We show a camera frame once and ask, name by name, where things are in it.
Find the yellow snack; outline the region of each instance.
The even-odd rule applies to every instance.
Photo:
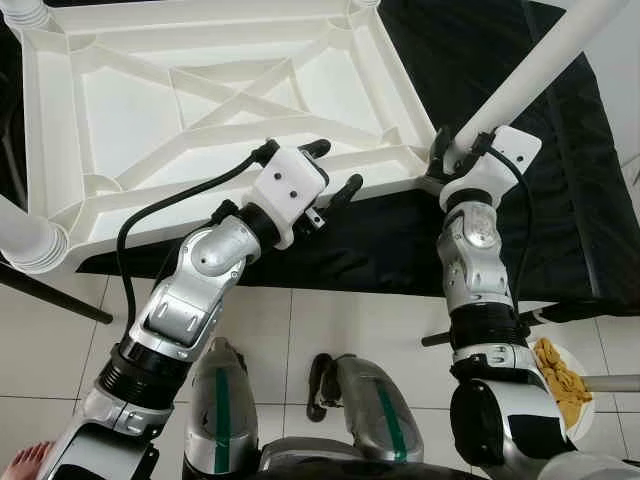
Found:
[[[538,369],[556,399],[566,427],[573,427],[580,418],[582,405],[590,402],[593,397],[587,392],[582,377],[567,368],[549,339],[538,340],[533,351]]]

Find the green stripe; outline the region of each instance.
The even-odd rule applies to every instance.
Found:
[[[404,436],[402,435],[402,430],[400,429],[400,423],[398,422],[396,411],[393,408],[393,403],[391,403],[391,399],[389,398],[386,388],[384,388],[383,382],[376,382],[376,389],[378,390],[378,397],[382,404],[384,416],[387,419],[387,428],[389,428],[389,435],[391,436],[391,443],[393,444],[394,460],[396,462],[406,462],[407,447],[404,444]]]
[[[216,371],[216,458],[214,473],[229,471],[229,437],[231,430],[231,406],[229,405],[229,380],[223,368]]]

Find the human foot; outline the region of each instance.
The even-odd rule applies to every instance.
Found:
[[[35,480],[40,465],[51,447],[53,447],[52,442],[44,442],[21,450],[11,461],[0,480]]]

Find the black pole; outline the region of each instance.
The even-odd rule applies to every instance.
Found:
[[[109,324],[113,321],[111,314],[39,282],[2,262],[0,262],[0,283],[100,323]]]

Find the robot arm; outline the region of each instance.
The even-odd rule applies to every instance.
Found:
[[[285,149],[269,140],[259,149],[264,168],[243,207],[184,240],[175,273],[154,289],[112,349],[39,479],[149,478],[158,456],[151,441],[162,432],[175,395],[206,346],[224,293],[262,251],[291,245],[294,223],[312,211],[328,184],[313,159],[329,146],[322,140]]]
[[[524,173],[541,144],[500,127],[491,146]],[[496,228],[496,208],[514,185],[502,163],[480,152],[440,194],[447,215],[438,254],[451,317],[451,372],[460,382],[451,401],[456,449],[494,479],[580,479],[595,472],[637,478],[629,475],[638,470],[620,460],[576,451],[527,346],[528,328],[514,309]],[[611,476],[612,469],[621,476]]]

